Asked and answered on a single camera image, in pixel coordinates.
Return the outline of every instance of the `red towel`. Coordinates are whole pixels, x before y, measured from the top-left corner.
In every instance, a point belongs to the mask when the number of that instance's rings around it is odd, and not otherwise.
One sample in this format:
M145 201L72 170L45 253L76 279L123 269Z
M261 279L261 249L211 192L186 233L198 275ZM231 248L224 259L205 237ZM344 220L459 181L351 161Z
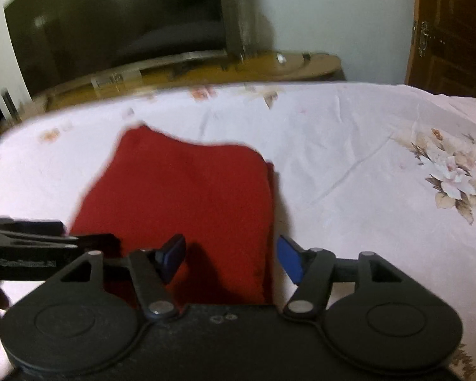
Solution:
M193 145L141 126L123 135L71 234L112 233L126 255L181 233L187 256L168 287L179 305L270 303L272 173L248 147Z

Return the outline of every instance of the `door handle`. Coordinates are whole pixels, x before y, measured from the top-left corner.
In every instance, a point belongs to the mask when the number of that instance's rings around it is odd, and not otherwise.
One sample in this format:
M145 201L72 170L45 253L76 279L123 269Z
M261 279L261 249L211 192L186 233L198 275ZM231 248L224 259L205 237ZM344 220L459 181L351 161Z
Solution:
M420 43L418 45L418 55L424 57L428 47L428 40L430 39L430 25L428 21L421 23L420 29Z

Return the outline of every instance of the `white bedsheet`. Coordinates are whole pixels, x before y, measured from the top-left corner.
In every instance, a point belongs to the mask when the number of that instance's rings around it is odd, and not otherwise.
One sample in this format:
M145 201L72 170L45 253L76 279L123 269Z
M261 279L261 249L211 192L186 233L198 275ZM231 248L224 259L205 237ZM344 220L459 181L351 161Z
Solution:
M279 173L277 232L338 257L375 251L435 292L464 323L453 369L476 381L476 99L406 86L237 85L71 108L0 138L0 215L70 224L120 134L141 122L257 149ZM37 284L3 287L16 301ZM276 284L281 304L293 286L282 275ZM0 350L0 379L8 365Z

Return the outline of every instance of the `metal screw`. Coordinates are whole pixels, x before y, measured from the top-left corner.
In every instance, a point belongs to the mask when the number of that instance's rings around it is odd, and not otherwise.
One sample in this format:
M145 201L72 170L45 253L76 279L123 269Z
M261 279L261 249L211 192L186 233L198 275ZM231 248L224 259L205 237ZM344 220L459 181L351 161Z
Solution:
M287 307L294 313L307 313L314 309L313 303L305 300L292 301Z
M222 315L214 315L213 317L210 317L209 320L214 324L221 324L224 322L224 317Z
M148 305L148 309L155 315L165 315L172 312L175 306L169 301L157 301Z

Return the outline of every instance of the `floral bedsheet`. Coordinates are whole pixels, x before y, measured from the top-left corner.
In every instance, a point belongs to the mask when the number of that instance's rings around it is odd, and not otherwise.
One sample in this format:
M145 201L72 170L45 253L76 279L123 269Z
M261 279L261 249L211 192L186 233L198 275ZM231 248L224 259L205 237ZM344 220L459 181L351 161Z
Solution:
M476 381L476 99L406 86L252 84L71 108L0 139L0 215L70 224L120 134L142 123L258 150L279 174L277 234L338 257L375 251L440 296L464 325L451 368ZM277 276L282 304L294 287ZM38 284L4 288L16 301ZM333 299L351 290L336 285ZM1 350L0 379L8 370Z

